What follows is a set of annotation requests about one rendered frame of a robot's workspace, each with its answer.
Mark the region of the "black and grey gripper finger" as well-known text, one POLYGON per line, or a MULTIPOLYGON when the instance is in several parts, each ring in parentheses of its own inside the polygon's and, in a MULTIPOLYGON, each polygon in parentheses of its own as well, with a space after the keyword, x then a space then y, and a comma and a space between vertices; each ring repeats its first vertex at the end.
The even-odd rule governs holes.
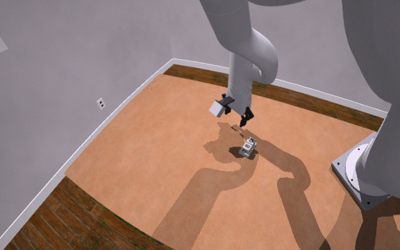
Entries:
POLYGON ((247 121, 249 121, 250 119, 252 119, 254 117, 253 113, 251 112, 250 108, 247 106, 246 107, 246 111, 245 111, 245 116, 241 116, 241 121, 240 121, 240 128, 245 126, 247 124, 247 121))
MULTIPOLYGON (((222 94, 222 98, 226 98, 226 93, 222 94)), ((229 114, 231 112, 231 108, 226 105, 226 110, 225 110, 225 115, 229 114)))

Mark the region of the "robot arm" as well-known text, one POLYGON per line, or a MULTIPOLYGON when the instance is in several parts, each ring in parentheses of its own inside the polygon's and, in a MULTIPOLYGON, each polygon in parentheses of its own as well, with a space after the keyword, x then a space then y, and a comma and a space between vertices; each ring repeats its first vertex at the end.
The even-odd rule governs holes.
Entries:
MULTIPOLYGON (((278 71, 273 44, 251 27, 249 2, 285 6, 302 1, 200 0, 219 43, 231 51, 232 91, 252 90, 253 81, 271 84, 278 71)), ((342 0, 342 12, 347 41, 362 75, 379 98, 391 103, 375 139, 349 154, 346 175, 364 194, 400 198, 400 0, 342 0)))

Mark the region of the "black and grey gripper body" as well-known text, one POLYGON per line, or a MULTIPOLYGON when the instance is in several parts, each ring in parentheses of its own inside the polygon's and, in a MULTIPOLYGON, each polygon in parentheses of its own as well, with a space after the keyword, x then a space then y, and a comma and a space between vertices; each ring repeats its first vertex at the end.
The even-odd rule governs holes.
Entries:
POLYGON ((244 93, 239 93, 239 92, 234 92, 232 91, 229 87, 227 88, 226 91, 226 97, 232 97, 235 99, 233 103, 228 104, 231 109, 233 109, 237 114, 243 116, 246 107, 248 106, 251 110, 251 90, 247 90, 244 93))

